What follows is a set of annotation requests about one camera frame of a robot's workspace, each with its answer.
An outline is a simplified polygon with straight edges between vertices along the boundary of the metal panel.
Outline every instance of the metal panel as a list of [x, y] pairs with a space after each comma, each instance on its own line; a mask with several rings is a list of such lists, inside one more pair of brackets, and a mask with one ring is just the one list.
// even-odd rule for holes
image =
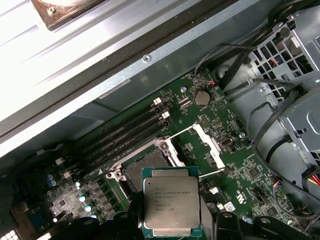
[[113, 92], [114, 88], [130, 80], [127, 85], [108, 95], [103, 102], [120, 112], [127, 109], [191, 70], [213, 46], [223, 42], [240, 42], [243, 36], [249, 34], [266, 19], [269, 10], [274, 5], [268, 0], [238, 1], [151, 52], [149, 62], [142, 59], [136, 61], [35, 124], [17, 132], [0, 145], [0, 156], [4, 156], [77, 109], [101, 95], [105, 96], [106, 93]]
[[1, 1], [0, 120], [199, 1], [106, 0], [54, 31], [31, 1]]

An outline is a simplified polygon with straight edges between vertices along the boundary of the cable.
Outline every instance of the cable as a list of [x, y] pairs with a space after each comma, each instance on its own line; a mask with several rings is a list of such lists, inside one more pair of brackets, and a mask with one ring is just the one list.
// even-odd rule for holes
[[286, 143], [292, 143], [292, 139], [290, 138], [289, 135], [286, 135], [283, 137], [283, 139], [281, 139], [280, 141], [278, 141], [275, 145], [273, 145], [273, 147], [270, 149], [270, 151], [268, 152], [266, 158], [265, 158], [265, 161], [269, 164], [270, 163], [270, 160], [273, 156], [273, 154], [275, 153], [275, 151], [281, 147], [283, 144], [286, 144]]
[[251, 121], [253, 115], [254, 115], [257, 111], [263, 109], [263, 108], [264, 108], [265, 106], [267, 106], [267, 105], [269, 106], [269, 108], [270, 108], [272, 111], [275, 110], [275, 109], [272, 107], [271, 103], [268, 102], [268, 101], [266, 101], [266, 102], [262, 103], [261, 105], [257, 106], [255, 109], [253, 109], [253, 110], [249, 113], [249, 115], [248, 115], [248, 117], [247, 117], [247, 119], [246, 119], [246, 123], [245, 123], [246, 135], [247, 135], [247, 137], [248, 137], [249, 140], [252, 139], [252, 138], [251, 138], [251, 133], [250, 133], [250, 121]]
[[276, 190], [279, 189], [279, 188], [281, 188], [281, 187], [282, 187], [281, 183], [279, 183], [279, 184], [276, 183], [276, 184], [273, 186], [272, 192], [273, 192], [273, 200], [274, 200], [275, 204], [277, 205], [277, 207], [278, 207], [282, 212], [288, 214], [288, 215], [291, 216], [291, 217], [295, 217], [295, 218], [299, 218], [299, 219], [310, 219], [310, 218], [313, 218], [313, 217], [315, 216], [314, 214], [312, 214], [312, 215], [297, 215], [297, 214], [294, 214], [294, 213], [291, 213], [291, 212], [288, 212], [287, 210], [285, 210], [285, 209], [279, 204], [278, 199], [277, 199], [277, 191], [276, 191]]
[[[283, 88], [294, 88], [296, 85], [289, 83], [289, 82], [283, 82], [283, 81], [279, 81], [276, 79], [265, 79], [265, 78], [253, 78], [252, 79], [253, 82], [255, 83], [265, 83], [265, 84], [269, 84], [269, 85], [274, 85], [276, 87], [283, 87]], [[242, 84], [240, 84], [239, 86], [236, 86], [235, 88], [232, 88], [230, 90], [227, 90], [224, 92], [225, 96], [231, 95], [236, 93], [237, 91], [244, 89], [245, 87], [249, 86], [250, 84], [248, 82], [244, 82]]]
[[232, 44], [232, 43], [221, 43], [218, 46], [214, 47], [211, 51], [209, 51], [209, 53], [207, 53], [201, 59], [201, 61], [196, 65], [196, 67], [194, 69], [194, 73], [193, 73], [193, 77], [195, 79], [197, 78], [198, 69], [201, 67], [201, 65], [210, 57], [211, 54], [213, 54], [215, 51], [217, 51], [218, 49], [220, 49], [222, 47], [233, 47], [233, 48], [238, 48], [238, 49], [249, 49], [250, 52], [252, 50], [256, 50], [257, 49], [256, 47], [253, 47], [253, 46], [246, 46], [246, 45], [239, 45], [239, 44]]
[[305, 229], [303, 230], [303, 234], [305, 234], [308, 230], [309, 230], [309, 228], [313, 225], [313, 224], [315, 224], [316, 223], [316, 221], [318, 221], [320, 219], [320, 214], [318, 214], [317, 216], [315, 216], [314, 217], [314, 219], [312, 219], [309, 223], [308, 223], [308, 225], [305, 227]]
[[268, 23], [271, 25], [276, 20], [277, 16], [279, 16], [284, 10], [291, 7], [292, 5], [299, 4], [304, 2], [305, 0], [288, 0], [282, 4], [275, 6], [269, 13]]

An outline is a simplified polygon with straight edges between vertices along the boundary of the screw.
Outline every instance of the screw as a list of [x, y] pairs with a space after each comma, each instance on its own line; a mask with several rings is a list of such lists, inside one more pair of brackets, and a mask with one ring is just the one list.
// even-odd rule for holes
[[50, 16], [57, 12], [56, 9], [53, 6], [49, 7], [46, 11], [48, 12], [48, 14]]
[[268, 218], [265, 218], [265, 217], [260, 218], [260, 221], [261, 221], [262, 223], [264, 223], [264, 224], [270, 224], [270, 223], [271, 223], [271, 221], [270, 221]]
[[244, 139], [246, 137], [246, 134], [242, 131], [239, 133], [239, 138]]
[[166, 143], [161, 143], [161, 144], [160, 144], [160, 148], [161, 148], [162, 150], [167, 149], [167, 147], [168, 147], [168, 145], [167, 145]]
[[188, 89], [187, 89], [185, 86], [182, 86], [182, 87], [180, 88], [180, 91], [181, 91], [182, 93], [186, 93], [187, 90], [188, 90]]
[[229, 213], [229, 212], [225, 212], [225, 213], [223, 214], [223, 216], [224, 216], [225, 218], [227, 218], [227, 219], [232, 218], [232, 215], [231, 215], [231, 213]]
[[149, 54], [147, 55], [144, 55], [142, 57], [142, 60], [145, 62], [145, 63], [149, 63], [151, 61], [151, 56]]

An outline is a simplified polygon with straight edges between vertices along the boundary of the white sticker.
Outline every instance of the white sticker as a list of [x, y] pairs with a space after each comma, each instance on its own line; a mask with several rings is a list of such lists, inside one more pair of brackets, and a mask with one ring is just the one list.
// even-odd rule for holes
[[225, 205], [223, 205], [225, 210], [227, 212], [233, 212], [234, 210], [236, 210], [235, 206], [232, 204], [232, 202], [227, 202]]

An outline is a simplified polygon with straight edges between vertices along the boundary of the black cable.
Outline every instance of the black cable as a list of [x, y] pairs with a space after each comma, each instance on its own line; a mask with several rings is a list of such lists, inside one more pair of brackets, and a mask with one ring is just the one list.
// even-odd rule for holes
[[239, 45], [239, 44], [232, 44], [232, 43], [221, 43], [218, 46], [214, 47], [211, 51], [209, 51], [209, 53], [207, 53], [201, 59], [201, 61], [196, 65], [196, 67], [194, 69], [194, 73], [193, 73], [193, 77], [195, 79], [197, 78], [198, 69], [201, 67], [201, 65], [210, 57], [211, 54], [213, 54], [215, 51], [217, 51], [218, 49], [220, 49], [222, 47], [232, 47], [232, 48], [237, 48], [237, 49], [249, 49], [250, 52], [252, 50], [256, 50], [257, 49], [256, 47], [253, 47], [253, 46], [246, 46], [246, 45]]
[[299, 218], [299, 219], [310, 219], [310, 218], [313, 218], [315, 217], [316, 215], [312, 214], [312, 215], [297, 215], [297, 214], [294, 214], [294, 213], [291, 213], [291, 212], [288, 212], [287, 210], [285, 210], [278, 202], [278, 199], [277, 199], [277, 191], [276, 189], [278, 189], [278, 187], [274, 187], [273, 188], [273, 199], [275, 201], [275, 204], [277, 205], [277, 207], [284, 213], [288, 214], [289, 216], [291, 217], [295, 217], [295, 218]]
[[[283, 88], [290, 88], [290, 89], [292, 89], [296, 86], [292, 83], [279, 81], [279, 80], [275, 80], [275, 79], [253, 78], [252, 81], [255, 83], [265, 83], [265, 84], [269, 84], [269, 85], [274, 85], [276, 87], [283, 87]], [[244, 82], [244, 83], [240, 84], [239, 86], [236, 86], [235, 88], [232, 88], [230, 90], [225, 91], [224, 95], [228, 96], [228, 95], [234, 94], [237, 91], [244, 89], [248, 85], [249, 85], [248, 82]]]
[[269, 13], [268, 16], [268, 23], [271, 25], [275, 22], [275, 20], [277, 19], [277, 17], [287, 8], [295, 5], [295, 4], [299, 4], [304, 2], [305, 0], [287, 0], [277, 6], [275, 6]]
[[273, 156], [273, 154], [275, 153], [275, 151], [281, 147], [283, 144], [289, 144], [289, 143], [292, 143], [292, 139], [289, 135], [285, 135], [283, 137], [283, 139], [281, 139], [280, 141], [278, 141], [275, 145], [273, 145], [273, 147], [270, 149], [270, 151], [268, 152], [266, 158], [265, 158], [265, 161], [269, 164], [270, 163], [270, 160]]
[[309, 197], [310, 200], [315, 201], [317, 204], [320, 205], [320, 199], [314, 196], [313, 194], [305, 191], [304, 189], [298, 187], [296, 184], [292, 183], [288, 179], [286, 179], [284, 176], [282, 176], [278, 171], [276, 171], [272, 166], [270, 166], [268, 163], [266, 163], [263, 155], [258, 150], [258, 145], [262, 139], [262, 137], [266, 134], [266, 132], [269, 130], [271, 125], [278, 119], [278, 117], [285, 112], [285, 110], [290, 107], [290, 105], [295, 101], [295, 99], [298, 97], [298, 92], [291, 91], [288, 98], [285, 99], [281, 106], [277, 108], [277, 110], [271, 115], [271, 117], [265, 122], [265, 124], [262, 126], [258, 133], [258, 137], [255, 140], [255, 143], [253, 145], [253, 151], [255, 153], [255, 156], [260, 161], [260, 163], [267, 168], [274, 176], [278, 177], [280, 182], [289, 185], [290, 187], [294, 188], [299, 193], [304, 194], [305, 196]]
[[245, 130], [246, 130], [246, 135], [247, 135], [247, 137], [248, 137], [249, 140], [252, 139], [252, 138], [251, 138], [251, 133], [250, 133], [250, 121], [251, 121], [253, 115], [254, 115], [257, 111], [263, 109], [263, 108], [264, 108], [265, 106], [267, 106], [267, 105], [269, 106], [269, 108], [270, 108], [272, 111], [275, 110], [275, 109], [272, 107], [271, 103], [268, 102], [268, 101], [266, 101], [266, 102], [262, 103], [261, 105], [257, 106], [255, 109], [253, 109], [253, 110], [249, 113], [248, 117], [246, 118]]

